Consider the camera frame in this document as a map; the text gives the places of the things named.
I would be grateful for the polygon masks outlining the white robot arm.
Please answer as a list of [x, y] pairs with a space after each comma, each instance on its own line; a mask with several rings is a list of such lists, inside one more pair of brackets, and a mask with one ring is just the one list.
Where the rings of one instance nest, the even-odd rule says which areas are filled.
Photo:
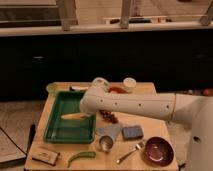
[[122, 112], [188, 124], [192, 128], [185, 171], [213, 171], [213, 97], [176, 93], [114, 94], [109, 82], [93, 80], [80, 101], [80, 110]]

